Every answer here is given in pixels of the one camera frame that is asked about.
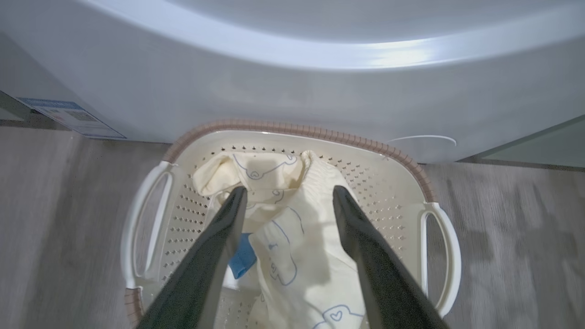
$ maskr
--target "appliance label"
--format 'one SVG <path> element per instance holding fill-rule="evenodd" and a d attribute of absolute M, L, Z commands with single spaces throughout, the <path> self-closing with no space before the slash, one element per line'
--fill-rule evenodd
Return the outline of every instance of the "appliance label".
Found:
<path fill-rule="evenodd" d="M 119 132 L 101 122 L 95 116 L 89 114 L 74 102 L 37 100 L 35 98 L 22 98 L 19 100 L 30 105 L 35 110 L 45 114 L 49 118 L 59 122 L 71 130 L 93 138 L 124 138 Z"/>

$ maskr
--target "gray wooden floor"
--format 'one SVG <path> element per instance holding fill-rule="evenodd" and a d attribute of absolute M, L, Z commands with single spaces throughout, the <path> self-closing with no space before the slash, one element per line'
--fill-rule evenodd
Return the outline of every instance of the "gray wooden floor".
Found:
<path fill-rule="evenodd" d="M 0 328 L 129 328 L 119 241 L 167 145 L 0 126 Z M 452 328 L 584 328 L 585 173 L 426 166 L 460 239 Z M 445 256 L 429 223 L 431 300 Z"/>

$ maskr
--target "blue fabric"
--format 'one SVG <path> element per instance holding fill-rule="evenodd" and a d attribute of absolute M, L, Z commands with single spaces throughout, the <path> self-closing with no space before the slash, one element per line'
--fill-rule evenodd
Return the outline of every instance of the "blue fabric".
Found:
<path fill-rule="evenodd" d="M 250 245 L 248 237 L 252 233 L 242 233 L 236 254 L 229 261 L 233 277 L 241 278 L 256 263 L 256 254 Z"/>

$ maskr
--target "laundry basket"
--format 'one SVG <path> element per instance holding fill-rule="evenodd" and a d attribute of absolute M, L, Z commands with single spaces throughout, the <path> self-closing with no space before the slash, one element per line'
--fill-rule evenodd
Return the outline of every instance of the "laundry basket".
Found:
<path fill-rule="evenodd" d="M 461 275 L 459 243 L 449 217 L 436 202 L 422 167 L 383 143 L 326 129 L 247 120 L 219 121 L 183 135 L 152 169 L 136 193 L 122 236 L 125 303 L 135 325 L 204 230 L 210 199 L 197 194 L 191 175 L 224 151 L 274 152 L 297 155 L 313 150 L 339 169 L 370 218 L 410 274 L 427 292 L 426 225 L 437 219 L 446 249 L 446 277 L 436 305 L 441 316 L 451 309 Z M 145 270 L 136 266 L 136 236 L 146 201 L 166 177 L 156 211 Z M 219 298 L 216 328 L 253 329 L 248 315 L 258 293 L 224 287 Z"/>

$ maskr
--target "cream fabric with heart print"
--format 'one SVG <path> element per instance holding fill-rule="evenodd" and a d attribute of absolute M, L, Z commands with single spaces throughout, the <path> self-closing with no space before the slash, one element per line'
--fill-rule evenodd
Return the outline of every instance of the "cream fabric with heart print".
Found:
<path fill-rule="evenodd" d="M 314 152 L 222 152 L 193 175 L 217 210 L 237 185 L 248 189 L 243 232 L 257 257 L 260 294 L 248 329 L 357 329 L 365 307 L 355 262 L 341 247 L 333 188 L 350 190 L 341 173 Z"/>

